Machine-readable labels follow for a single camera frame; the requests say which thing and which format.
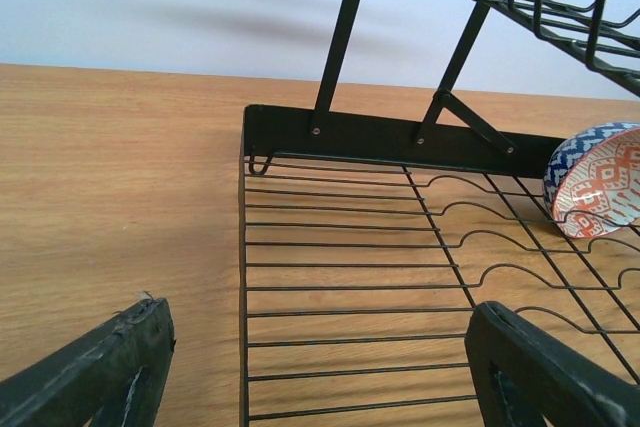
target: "blue and white pattern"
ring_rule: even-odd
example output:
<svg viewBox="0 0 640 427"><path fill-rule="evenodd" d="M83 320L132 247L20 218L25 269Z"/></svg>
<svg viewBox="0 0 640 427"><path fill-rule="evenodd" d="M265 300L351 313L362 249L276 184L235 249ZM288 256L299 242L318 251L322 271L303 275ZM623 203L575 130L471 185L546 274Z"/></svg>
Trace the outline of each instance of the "blue and white pattern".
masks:
<svg viewBox="0 0 640 427"><path fill-rule="evenodd" d="M544 203L549 213L560 184L589 150L612 135L637 127L640 127L640 124L633 122L608 122L584 130L560 144L551 156L542 179Z"/></svg>

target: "white wall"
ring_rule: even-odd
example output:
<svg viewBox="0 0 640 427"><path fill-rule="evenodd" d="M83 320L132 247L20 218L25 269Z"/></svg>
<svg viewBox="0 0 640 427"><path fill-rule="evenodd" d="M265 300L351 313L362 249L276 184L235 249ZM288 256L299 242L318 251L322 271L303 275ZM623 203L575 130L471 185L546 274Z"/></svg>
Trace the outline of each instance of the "white wall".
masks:
<svg viewBox="0 0 640 427"><path fill-rule="evenodd" d="M339 3L0 0L0 62L319 79ZM363 0L341 80L436 86L472 5ZM496 12L457 87L633 98Z"/></svg>

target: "rack leg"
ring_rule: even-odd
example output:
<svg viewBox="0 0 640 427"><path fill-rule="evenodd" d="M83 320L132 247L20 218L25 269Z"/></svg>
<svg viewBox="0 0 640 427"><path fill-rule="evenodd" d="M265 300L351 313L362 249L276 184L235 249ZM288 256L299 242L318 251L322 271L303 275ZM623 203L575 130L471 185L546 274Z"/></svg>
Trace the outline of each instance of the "rack leg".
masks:
<svg viewBox="0 0 640 427"><path fill-rule="evenodd" d="M462 32L462 36L458 41L456 50L451 56L447 70L442 76L442 80L438 86L439 93L443 93L444 91L451 92L453 90L453 86L455 85L456 80L458 80L462 67L464 67L465 62L469 57L471 48L478 38L478 34L480 33L480 29L482 28L488 13L488 5L476 3L469 20L467 21L467 25ZM427 134L429 127L438 121L443 108L442 95L435 95L431 100L431 104L427 109L424 119L422 120L422 125L415 136L414 141L416 144L421 145L424 143L424 137Z"/></svg>
<svg viewBox="0 0 640 427"><path fill-rule="evenodd" d="M322 116L329 111L333 94L336 90L342 61L347 51L349 37L353 23L358 12L360 0L342 0L338 20L333 31L329 55L324 66L322 82L316 98L316 105L311 118L310 132L312 135L319 135L322 131Z"/></svg>

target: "ceramic bowl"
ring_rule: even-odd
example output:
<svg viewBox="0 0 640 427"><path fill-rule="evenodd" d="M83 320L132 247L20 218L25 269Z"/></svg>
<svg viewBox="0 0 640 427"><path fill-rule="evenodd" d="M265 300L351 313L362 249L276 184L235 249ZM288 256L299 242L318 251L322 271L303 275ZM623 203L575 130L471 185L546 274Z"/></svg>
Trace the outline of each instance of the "ceramic bowl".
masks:
<svg viewBox="0 0 640 427"><path fill-rule="evenodd" d="M543 185L547 210L569 237L598 237L630 224L640 217L640 124L609 122L565 140Z"/></svg>

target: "patterned bowl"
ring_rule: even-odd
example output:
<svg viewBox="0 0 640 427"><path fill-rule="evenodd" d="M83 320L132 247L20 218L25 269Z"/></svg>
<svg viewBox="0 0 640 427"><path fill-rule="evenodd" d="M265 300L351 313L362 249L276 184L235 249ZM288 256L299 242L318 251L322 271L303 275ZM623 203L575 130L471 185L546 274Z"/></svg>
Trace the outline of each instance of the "patterned bowl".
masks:
<svg viewBox="0 0 640 427"><path fill-rule="evenodd" d="M569 237L598 237L630 224L640 217L640 124L609 122L565 140L543 186L547 210Z"/></svg>

